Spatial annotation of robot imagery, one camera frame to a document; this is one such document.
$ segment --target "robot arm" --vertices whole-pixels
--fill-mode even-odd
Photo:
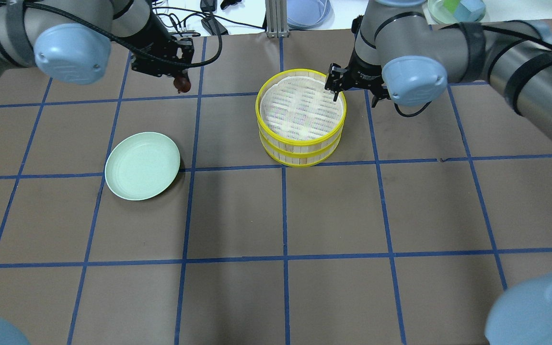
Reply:
[[[62,81],[97,81],[107,67],[110,39],[96,31],[134,49],[133,70],[174,77],[179,92],[190,89],[193,41],[172,37],[147,0],[0,0],[0,76],[37,65]]]
[[[552,45],[539,40],[548,27],[460,23],[433,31],[423,2],[370,0],[353,21],[348,66],[332,64],[325,88],[336,97],[352,87],[370,90],[372,106],[385,98],[414,106],[435,100],[447,83],[482,79],[552,140]]]

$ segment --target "grid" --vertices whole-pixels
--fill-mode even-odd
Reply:
[[[206,38],[203,41],[203,51],[202,59],[206,57]],[[280,38],[280,70],[284,70],[284,53],[283,53],[284,42]],[[502,254],[515,254],[515,253],[552,253],[552,247],[536,247],[536,248],[513,248],[513,249],[500,249],[497,247],[495,242],[495,237],[493,235],[493,230],[491,227],[491,220],[489,218],[488,211],[486,209],[483,191],[478,180],[478,175],[475,169],[475,163],[478,161],[491,161],[491,160],[541,160],[541,159],[552,159],[552,154],[544,155],[513,155],[513,156],[483,156],[475,157],[471,155],[471,151],[466,139],[466,133],[464,131],[464,126],[460,115],[458,112],[457,104],[453,96],[452,88],[453,87],[475,87],[475,85],[486,85],[484,82],[474,82],[474,83],[461,83],[461,84],[452,84],[448,86],[448,96],[453,106],[454,114],[457,120],[458,127],[460,129],[461,139],[464,144],[466,151],[466,157],[453,157],[448,159],[442,159],[440,161],[466,161],[469,164],[471,174],[473,176],[474,185],[478,195],[478,200],[482,208],[482,214],[484,221],[486,223],[486,228],[488,232],[489,239],[491,241],[490,250],[477,250],[477,251],[435,251],[435,252],[404,252],[399,253],[393,249],[391,233],[390,233],[390,220],[389,220],[389,208],[388,200],[385,197],[385,188],[383,183],[383,175],[381,168],[386,164],[406,164],[406,163],[434,163],[438,162],[438,159],[401,159],[401,160],[382,160],[379,155],[379,149],[377,146],[377,138],[374,132],[374,125],[372,121],[372,112],[370,111],[370,102],[368,98],[367,91],[355,90],[354,92],[363,92],[364,98],[366,101],[366,111],[368,115],[368,122],[370,127],[370,137],[372,140],[372,148],[374,151],[374,160],[364,160],[364,161],[340,161],[340,162],[330,162],[330,163],[320,163],[318,166],[353,166],[353,165],[374,165],[377,172],[377,184],[379,186],[379,194],[381,198],[381,209],[383,211],[383,221],[385,225],[385,236],[388,250],[385,253],[344,253],[344,254],[324,254],[324,255],[289,255],[288,253],[288,230],[287,230],[287,171],[290,170],[289,167],[282,166],[280,164],[261,164],[261,165],[248,165],[248,166],[225,166],[225,167],[213,167],[213,168],[199,168],[196,166],[197,163],[197,146],[199,142],[199,123],[200,123],[200,113],[201,113],[201,104],[202,98],[211,98],[211,97],[236,97],[236,96],[253,96],[256,95],[256,92],[237,92],[237,93],[224,93],[224,94],[202,94],[202,87],[204,81],[204,67],[201,68],[199,76],[199,91],[197,95],[183,95],[183,96],[166,96],[166,97],[147,97],[147,98],[123,98],[123,92],[125,90],[125,82],[127,80],[128,73],[128,63],[129,58],[127,58],[127,67],[125,68],[125,73],[123,76],[123,81],[120,87],[119,96],[117,99],[111,100],[96,100],[96,101],[70,101],[70,102],[46,102],[46,97],[52,85],[52,79],[49,81],[48,86],[46,87],[46,92],[42,98],[41,103],[27,103],[27,104],[8,104],[0,105],[0,107],[28,107],[28,106],[39,106],[39,111],[35,123],[33,125],[33,130],[31,131],[31,136],[29,138],[28,144],[24,151],[24,156],[22,164],[18,169],[17,175],[0,175],[0,179],[14,180],[15,184],[13,190],[11,191],[11,196],[9,198],[6,212],[1,221],[0,225],[0,239],[2,234],[5,231],[7,217],[14,200],[18,184],[22,179],[49,179],[49,178],[82,178],[82,177],[101,177],[101,185],[99,187],[98,196],[95,201],[94,213],[92,216],[92,225],[90,229],[90,234],[88,238],[88,243],[86,245],[86,253],[84,260],[82,262],[48,262],[48,263],[22,263],[22,264],[0,264],[0,268],[31,268],[31,267],[81,267],[81,278],[79,281],[79,286],[77,290],[77,296],[75,300],[74,312],[72,315],[72,323],[69,329],[68,335],[68,344],[72,343],[74,337],[74,328],[76,318],[79,312],[80,300],[82,298],[83,285],[86,277],[86,269],[92,266],[131,266],[131,265],[169,265],[169,264],[180,264],[180,285],[178,291],[178,304],[177,304],[177,316],[175,323],[175,344],[180,343],[180,327],[182,314],[184,313],[183,309],[183,300],[184,300],[184,282],[186,276],[186,265],[187,264],[210,264],[210,263],[221,263],[221,262],[268,262],[276,261],[282,262],[283,264],[283,282],[284,282],[284,311],[285,315],[283,317],[285,322],[285,342],[287,345],[291,343],[291,328],[290,328],[290,314],[289,314],[289,261],[296,260],[332,260],[332,259],[349,259],[349,258],[388,258],[390,262],[392,284],[394,289],[394,299],[397,309],[397,321],[399,323],[399,332],[401,337],[401,343],[406,344],[406,331],[405,331],[405,315],[403,314],[403,309],[401,306],[401,297],[400,297],[400,286],[397,279],[397,267],[396,267],[396,258],[404,257],[447,257],[447,256],[467,256],[467,255],[493,255],[495,258],[495,264],[500,275],[500,282],[503,289],[508,288],[506,277],[504,275],[504,270],[502,268],[500,255]],[[116,131],[116,124],[118,120],[118,114],[120,112],[121,103],[132,102],[132,101],[147,101],[147,100],[167,100],[167,99],[178,99],[178,98],[191,98],[197,99],[197,111],[195,114],[195,139],[193,143],[193,160],[191,162],[191,167],[182,170],[183,172],[190,174],[190,187],[188,193],[188,203],[187,203],[187,212],[186,212],[186,225],[184,228],[184,248],[183,255],[181,259],[173,260],[134,260],[134,261],[107,261],[107,262],[91,262],[89,260],[90,251],[92,247],[92,238],[96,226],[96,221],[99,214],[99,206],[102,198],[102,192],[105,184],[105,176],[103,171],[99,172],[87,172],[82,174],[23,174],[24,165],[28,158],[29,150],[31,149],[31,144],[33,142],[35,131],[37,125],[40,121],[40,116],[44,107],[50,105],[64,105],[64,104],[90,104],[90,103],[116,103],[116,113],[114,116],[114,122],[112,124],[112,131],[110,133],[109,144],[107,146],[106,157],[109,155],[112,150],[112,144],[114,141],[114,135]],[[276,256],[256,256],[256,257],[224,257],[224,258],[188,258],[188,242],[190,235],[190,223],[191,223],[191,210],[193,206],[193,190],[195,183],[195,173],[199,171],[228,171],[228,170],[280,170],[282,175],[282,220],[283,220],[283,229],[282,229],[282,238],[283,238],[283,251],[282,255]]]

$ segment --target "cable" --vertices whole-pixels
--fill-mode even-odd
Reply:
[[[167,14],[167,13],[155,13],[155,14],[158,15],[159,17],[167,17],[167,19],[169,19],[170,25],[166,24],[166,22],[164,22],[164,21],[161,21],[163,23],[163,26],[165,26],[168,29],[174,28],[174,29],[176,29],[176,31],[178,31],[176,22],[173,21],[173,18],[170,17],[169,14]]]
[[[400,109],[399,109],[399,105],[397,105],[397,103],[393,103],[393,105],[395,105],[395,110],[398,114],[400,114],[401,116],[404,116],[404,117],[414,117],[414,116],[417,116],[418,114],[422,113],[425,109],[427,109],[427,107],[429,107],[429,105],[431,104],[431,102],[427,102],[425,103],[425,105],[423,105],[423,107],[415,112],[415,113],[412,113],[412,114],[404,114]]]
[[[73,15],[72,13],[68,13],[67,11],[62,11],[62,10],[57,9],[55,7],[52,7],[52,6],[37,4],[37,3],[33,3],[33,2],[26,2],[25,6],[28,7],[28,8],[31,8],[31,9],[38,9],[38,10],[42,10],[42,11],[46,11],[46,12],[48,11],[50,13],[58,14],[61,17],[65,17],[65,18],[73,20],[73,21],[75,21],[79,24],[83,24],[87,28],[92,29],[97,33],[100,33],[100,34],[104,35],[105,37],[108,37],[110,40],[120,44],[121,46],[124,46],[125,48],[129,49],[132,53],[134,53],[136,55],[139,55],[141,57],[145,57],[147,59],[153,59],[155,61],[159,61],[160,63],[164,63],[164,64],[167,64],[167,65],[176,66],[178,68],[195,68],[195,67],[210,65],[211,63],[213,63],[214,61],[216,61],[219,58],[219,56],[221,55],[221,52],[223,51],[223,39],[222,39],[221,35],[219,34],[219,35],[217,35],[218,47],[219,48],[217,49],[217,52],[213,57],[211,57],[210,59],[208,59],[206,61],[202,61],[202,62],[199,62],[199,63],[179,63],[179,62],[176,62],[176,61],[163,59],[161,57],[156,57],[155,55],[144,52],[144,50],[136,48],[135,46],[123,41],[119,37],[116,37],[112,33],[109,33],[108,31],[105,31],[105,30],[99,28],[98,26],[95,26],[94,24],[91,24],[90,22],[87,22],[86,20],[83,20],[79,17],[76,17],[75,15]]]
[[[172,22],[174,22],[173,19],[172,19],[172,17],[176,18],[176,22],[178,22],[178,26],[180,26],[180,18],[178,18],[178,16],[177,16],[175,13],[169,13],[169,14],[167,15],[167,17],[169,17],[169,19],[170,19]]]
[[[453,29],[453,28],[458,28],[459,26],[460,26],[459,24],[452,24],[452,25],[449,25],[449,26],[445,26],[442,29]],[[508,36],[517,37],[517,38],[520,38],[520,39],[525,39],[527,41],[531,41],[531,42],[534,42],[536,44],[539,44],[539,45],[543,46],[544,48],[548,48],[548,49],[552,50],[552,44],[550,44],[548,42],[545,42],[542,39],[539,39],[537,37],[533,37],[533,36],[530,36],[530,35],[527,35],[527,34],[524,34],[524,33],[520,33],[518,31],[509,30],[509,29],[501,29],[501,28],[496,28],[496,27],[488,26],[488,25],[483,25],[482,28],[485,31],[490,31],[492,33],[498,33],[498,34],[502,34],[502,35],[508,35]]]
[[[161,7],[155,7],[156,9],[168,9],[168,10],[179,10],[179,11],[189,11],[189,12],[193,12],[193,13],[198,13],[198,14],[204,14],[204,12],[202,11],[195,11],[195,10],[190,10],[190,9],[184,9],[182,7],[171,7],[171,6],[161,6]],[[230,23],[233,23],[233,24],[238,24],[238,25],[244,25],[244,26],[249,26],[250,28],[255,28],[255,29],[261,29],[261,30],[265,30],[264,28],[260,27],[260,26],[256,26],[256,25],[252,25],[252,24],[247,24],[247,23],[241,23],[241,22],[236,22],[234,20],[231,20],[231,19],[227,19],[225,17],[221,17],[219,15],[214,15],[214,14],[210,14],[212,15],[212,17],[215,17],[215,18],[219,18],[219,19],[222,19],[222,20],[226,20],[227,22],[230,22]]]
[[[201,18],[205,18],[205,17],[206,17],[206,15],[204,15],[203,13],[191,13],[190,15],[188,15],[188,16],[186,16],[186,17],[184,17],[184,18],[182,19],[182,25],[183,25],[184,27],[186,27],[186,20],[187,20],[188,18],[193,17],[193,16],[198,16],[198,17],[201,17]]]

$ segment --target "mint green plate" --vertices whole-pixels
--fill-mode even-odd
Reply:
[[[167,136],[156,132],[132,135],[121,141],[105,163],[105,183],[127,200],[145,200],[166,190],[180,168],[180,151]]]
[[[438,24],[455,24],[458,22],[458,20],[455,19],[452,13],[449,12],[444,6],[444,0],[429,0],[427,2],[427,9],[429,10],[429,14],[431,14],[431,17],[434,18],[434,20]],[[487,15],[487,11],[485,9],[485,12],[482,13],[480,18],[476,20],[476,22],[480,22],[481,20],[484,20],[485,22],[489,21],[489,17]]]

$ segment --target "power adapter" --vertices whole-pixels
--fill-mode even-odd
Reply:
[[[217,10],[217,0],[201,0],[199,8],[202,12],[214,12]]]
[[[210,35],[228,35],[227,29],[217,21],[215,17],[207,15],[201,20],[201,24]]]

